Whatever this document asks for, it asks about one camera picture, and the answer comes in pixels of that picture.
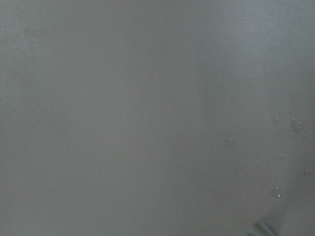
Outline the steel double jigger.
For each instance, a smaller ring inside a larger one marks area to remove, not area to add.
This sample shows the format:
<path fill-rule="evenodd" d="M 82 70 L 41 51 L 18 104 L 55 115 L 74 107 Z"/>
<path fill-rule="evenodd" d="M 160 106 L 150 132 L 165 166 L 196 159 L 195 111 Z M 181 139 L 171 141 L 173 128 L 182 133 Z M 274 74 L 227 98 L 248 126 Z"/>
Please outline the steel double jigger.
<path fill-rule="evenodd" d="M 254 223 L 247 236 L 277 236 L 275 229 L 266 222 L 256 222 Z"/>

